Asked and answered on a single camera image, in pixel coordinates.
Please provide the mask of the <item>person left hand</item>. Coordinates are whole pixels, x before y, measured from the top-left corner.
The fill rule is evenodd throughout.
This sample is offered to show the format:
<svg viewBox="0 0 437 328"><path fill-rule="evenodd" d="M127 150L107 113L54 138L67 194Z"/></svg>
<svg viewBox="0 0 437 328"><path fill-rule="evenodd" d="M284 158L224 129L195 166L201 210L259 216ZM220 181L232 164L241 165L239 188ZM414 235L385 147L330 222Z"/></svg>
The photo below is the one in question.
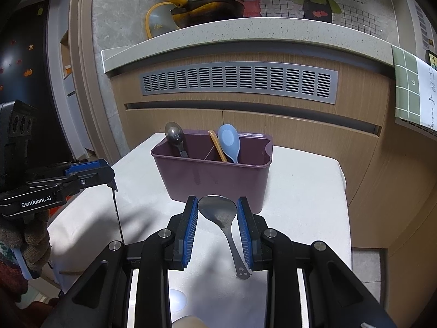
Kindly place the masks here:
<svg viewBox="0 0 437 328"><path fill-rule="evenodd" d="M38 275L50 258L49 218L48 210L18 217L1 216L1 242L11 249L20 249L29 270Z"/></svg>

